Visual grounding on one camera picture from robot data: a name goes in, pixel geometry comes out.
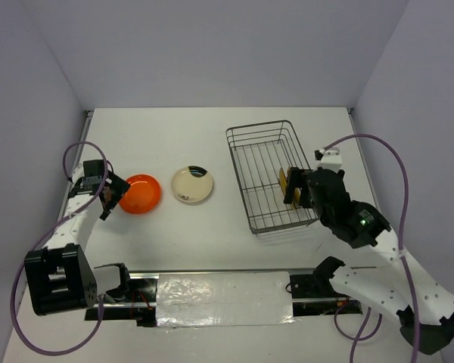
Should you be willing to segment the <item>mustard plate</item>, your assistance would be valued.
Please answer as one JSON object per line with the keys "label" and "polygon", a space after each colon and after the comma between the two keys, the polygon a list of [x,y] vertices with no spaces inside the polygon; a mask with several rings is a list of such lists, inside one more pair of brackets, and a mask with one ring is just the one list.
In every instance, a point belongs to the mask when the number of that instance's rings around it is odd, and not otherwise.
{"label": "mustard plate", "polygon": [[282,193],[286,194],[287,179],[286,179],[285,171],[283,170],[283,168],[280,168],[280,170],[278,172],[278,180],[279,180],[279,184],[280,184]]}
{"label": "mustard plate", "polygon": [[301,193],[302,191],[299,188],[294,189],[293,200],[291,203],[293,209],[297,209],[300,207]]}

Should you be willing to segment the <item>orange plate front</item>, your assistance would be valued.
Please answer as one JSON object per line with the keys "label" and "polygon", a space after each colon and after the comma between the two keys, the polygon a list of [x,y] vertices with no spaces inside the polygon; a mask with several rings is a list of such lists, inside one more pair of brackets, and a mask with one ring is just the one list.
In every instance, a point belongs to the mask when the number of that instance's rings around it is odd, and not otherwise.
{"label": "orange plate front", "polygon": [[155,177],[137,174],[128,177],[126,182],[129,190],[119,202],[124,212],[133,215],[149,213],[160,202],[162,189]]}

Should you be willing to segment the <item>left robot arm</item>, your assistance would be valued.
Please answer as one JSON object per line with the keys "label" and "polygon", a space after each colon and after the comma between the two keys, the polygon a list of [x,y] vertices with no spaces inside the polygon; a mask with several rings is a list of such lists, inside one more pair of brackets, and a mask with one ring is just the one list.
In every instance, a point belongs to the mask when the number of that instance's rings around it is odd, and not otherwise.
{"label": "left robot arm", "polygon": [[72,175],[66,221],[24,260],[30,299],[36,315],[50,315],[96,304],[98,283],[85,249],[95,224],[106,220],[129,190],[129,184],[103,160],[87,160]]}

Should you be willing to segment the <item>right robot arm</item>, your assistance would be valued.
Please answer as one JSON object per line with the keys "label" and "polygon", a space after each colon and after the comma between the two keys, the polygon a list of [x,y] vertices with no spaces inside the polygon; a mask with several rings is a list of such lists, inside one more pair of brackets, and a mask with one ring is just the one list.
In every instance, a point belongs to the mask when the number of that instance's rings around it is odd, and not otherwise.
{"label": "right robot arm", "polygon": [[336,257],[325,258],[313,271],[316,291],[351,296],[399,323],[407,343],[433,355],[454,338],[454,295],[437,283],[409,253],[399,249],[390,223],[370,203],[351,199],[344,171],[292,167],[284,202],[299,194],[299,205],[311,208],[321,224],[348,244],[357,256],[372,258],[375,275],[359,275]]}

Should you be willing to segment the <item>silver tape sheet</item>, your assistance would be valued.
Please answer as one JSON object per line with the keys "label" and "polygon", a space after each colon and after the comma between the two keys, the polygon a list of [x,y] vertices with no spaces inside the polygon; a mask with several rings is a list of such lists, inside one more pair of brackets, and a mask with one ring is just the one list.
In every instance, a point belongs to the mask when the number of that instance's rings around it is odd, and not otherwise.
{"label": "silver tape sheet", "polygon": [[286,271],[161,274],[158,327],[267,326],[294,322]]}

